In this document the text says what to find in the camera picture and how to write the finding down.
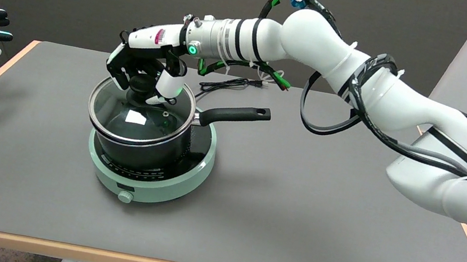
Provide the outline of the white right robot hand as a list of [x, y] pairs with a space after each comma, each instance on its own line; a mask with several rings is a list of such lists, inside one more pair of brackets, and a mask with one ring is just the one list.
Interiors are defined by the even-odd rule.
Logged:
[[134, 76], [146, 73], [153, 78], [145, 103], [160, 105], [181, 94], [188, 68], [182, 55], [186, 24], [154, 25], [120, 32], [121, 43], [106, 60], [106, 69], [120, 90], [131, 87]]

